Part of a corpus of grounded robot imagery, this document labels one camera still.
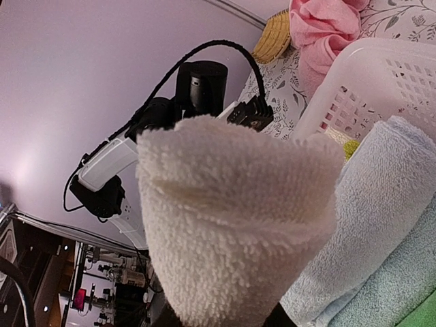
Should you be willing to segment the pink towel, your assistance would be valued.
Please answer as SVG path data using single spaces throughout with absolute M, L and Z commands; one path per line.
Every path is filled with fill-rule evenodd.
M 290 36 L 299 50 L 299 82 L 313 97 L 339 53 L 358 39 L 360 12 L 368 1 L 290 2 Z

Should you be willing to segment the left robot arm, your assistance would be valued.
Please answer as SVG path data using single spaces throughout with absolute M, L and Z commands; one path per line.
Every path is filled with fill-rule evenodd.
M 163 77 L 176 77 L 167 99 L 152 91 L 117 133 L 84 157 L 69 177 L 71 193 L 92 216 L 126 236 L 129 251 L 157 249 L 178 222 L 227 229 L 232 183 L 246 181 L 254 145 L 273 119 L 262 73 L 239 44 L 213 40 L 195 52 L 226 46 L 251 66 L 258 92 L 232 110 L 223 107 L 228 69 L 215 61 L 194 61 L 189 52 Z

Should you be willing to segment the white plastic basket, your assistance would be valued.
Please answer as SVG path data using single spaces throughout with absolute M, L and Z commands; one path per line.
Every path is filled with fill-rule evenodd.
M 334 60 L 296 125 L 297 139 L 330 132 L 361 141 L 401 116 L 435 137 L 435 46 L 365 38 Z

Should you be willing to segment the cream white towel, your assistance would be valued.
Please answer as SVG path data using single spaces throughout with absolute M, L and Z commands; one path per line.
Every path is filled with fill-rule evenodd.
M 342 148 L 315 134 L 261 134 L 232 183 L 227 229 L 178 222 L 149 251 L 166 305 L 157 326 L 262 326 L 336 228 Z

